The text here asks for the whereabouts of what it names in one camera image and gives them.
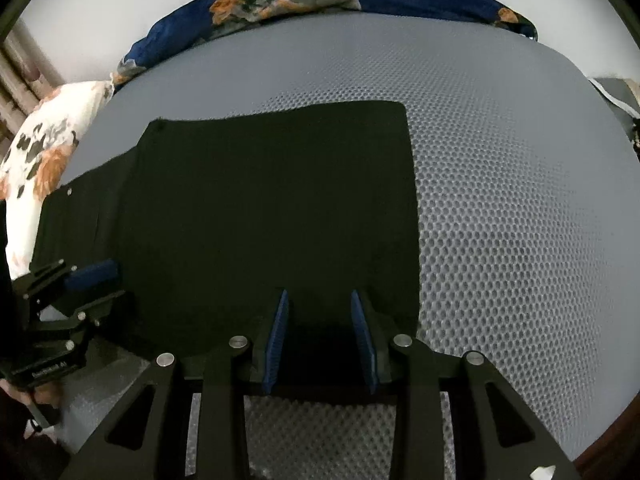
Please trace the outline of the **person's left hand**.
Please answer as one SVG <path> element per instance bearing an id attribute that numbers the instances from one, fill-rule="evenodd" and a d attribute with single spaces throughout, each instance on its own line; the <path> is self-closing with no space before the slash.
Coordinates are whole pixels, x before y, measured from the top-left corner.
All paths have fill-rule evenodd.
<path id="1" fill-rule="evenodd" d="M 33 406 L 50 406 L 57 410 L 61 404 L 61 389 L 54 382 L 32 390 L 16 388 L 6 378 L 1 379 L 1 443 L 17 444 L 20 439 L 47 437 L 58 442 L 53 427 L 44 428 L 30 411 Z"/>

